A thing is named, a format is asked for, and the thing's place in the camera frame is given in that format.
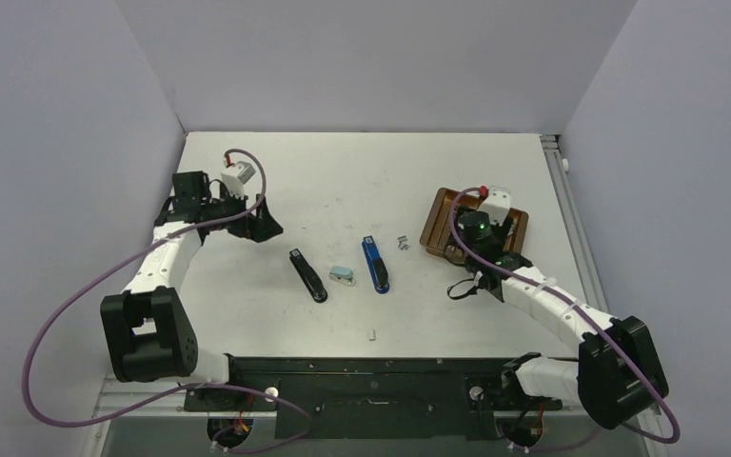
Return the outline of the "brown wooden tray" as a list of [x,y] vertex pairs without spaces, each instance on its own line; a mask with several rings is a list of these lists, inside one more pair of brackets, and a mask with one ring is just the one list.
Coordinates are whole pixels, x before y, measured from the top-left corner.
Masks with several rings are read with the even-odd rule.
[[[457,190],[449,188],[440,188],[437,191],[419,243],[428,254],[451,261],[456,266],[462,266],[466,254],[457,247],[452,239],[448,225],[449,209],[457,193]],[[507,228],[505,250],[517,253],[523,251],[528,221],[527,212],[516,208],[509,210],[504,222],[504,227]]]

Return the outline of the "black stapler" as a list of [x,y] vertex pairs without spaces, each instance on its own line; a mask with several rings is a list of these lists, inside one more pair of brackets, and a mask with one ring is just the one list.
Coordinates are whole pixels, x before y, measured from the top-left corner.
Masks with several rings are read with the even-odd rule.
[[307,292],[315,303],[323,303],[328,298],[324,284],[315,269],[306,260],[306,257],[297,248],[292,249],[288,255],[298,276],[302,280]]

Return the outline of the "grey staple strip cluster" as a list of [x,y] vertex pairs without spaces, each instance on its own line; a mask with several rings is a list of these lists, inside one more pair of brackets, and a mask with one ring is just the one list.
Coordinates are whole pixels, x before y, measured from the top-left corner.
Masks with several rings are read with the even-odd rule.
[[399,236],[397,238],[397,242],[399,250],[408,250],[410,248],[410,244],[408,243],[408,238],[406,235]]

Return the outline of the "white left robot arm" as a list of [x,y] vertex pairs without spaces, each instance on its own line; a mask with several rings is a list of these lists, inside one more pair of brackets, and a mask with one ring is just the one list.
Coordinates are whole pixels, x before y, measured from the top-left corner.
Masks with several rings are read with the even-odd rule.
[[208,397],[222,409],[242,404],[245,382],[233,375],[228,354],[200,348],[179,295],[192,258],[207,236],[225,231],[263,243],[282,234],[282,227],[259,193],[247,205],[245,185],[255,174],[249,162],[234,163],[222,172],[219,194],[203,171],[172,176],[173,191],[153,227],[153,250],[119,294],[100,306],[109,358],[115,377],[125,383],[179,378],[209,383]]

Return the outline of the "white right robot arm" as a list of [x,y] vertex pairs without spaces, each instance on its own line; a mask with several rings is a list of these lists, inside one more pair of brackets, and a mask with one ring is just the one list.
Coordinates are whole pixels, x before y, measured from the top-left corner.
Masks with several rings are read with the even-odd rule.
[[613,429],[670,392],[647,325],[619,319],[556,285],[521,254],[504,249],[503,229],[478,210],[458,212],[450,238],[465,253],[473,292],[484,290],[528,315],[572,349],[572,361],[526,354],[511,363],[500,394],[512,407],[534,398],[581,406],[599,426]]

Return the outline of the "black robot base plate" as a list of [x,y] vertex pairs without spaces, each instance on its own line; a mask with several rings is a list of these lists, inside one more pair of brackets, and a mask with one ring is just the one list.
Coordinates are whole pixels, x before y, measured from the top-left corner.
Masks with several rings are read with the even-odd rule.
[[281,407],[245,391],[189,390],[184,408],[213,418],[251,419],[262,413],[285,439],[423,439],[463,436],[492,440],[498,421],[522,411],[577,411],[564,400],[534,402],[515,389],[508,358],[239,357],[233,385],[287,400]]

